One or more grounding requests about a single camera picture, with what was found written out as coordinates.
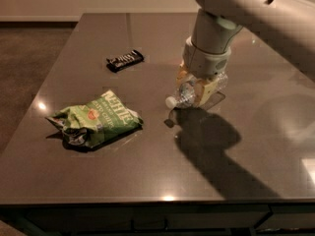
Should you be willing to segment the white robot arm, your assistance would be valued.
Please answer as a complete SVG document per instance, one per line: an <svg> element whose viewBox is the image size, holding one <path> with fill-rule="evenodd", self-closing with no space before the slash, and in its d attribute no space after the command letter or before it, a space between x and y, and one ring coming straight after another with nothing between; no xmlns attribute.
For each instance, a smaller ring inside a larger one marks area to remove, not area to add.
<svg viewBox="0 0 315 236"><path fill-rule="evenodd" d="M221 89L233 38L246 28L309 79L315 77L315 5L306 0L195 0L200 6L177 77L199 107Z"/></svg>

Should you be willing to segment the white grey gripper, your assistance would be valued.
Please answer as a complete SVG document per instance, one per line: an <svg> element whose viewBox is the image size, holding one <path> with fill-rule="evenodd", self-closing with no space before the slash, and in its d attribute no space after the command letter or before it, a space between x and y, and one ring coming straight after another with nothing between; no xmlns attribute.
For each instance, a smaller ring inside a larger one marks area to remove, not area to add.
<svg viewBox="0 0 315 236"><path fill-rule="evenodd" d="M193 75L200 78L196 82L196 102L199 106L204 105L216 92L219 84L216 76L225 71L230 55L230 48L223 54L208 53L197 48L192 38L188 37L183 51L183 62L176 77L176 87L179 89L184 83L191 82Z"/></svg>

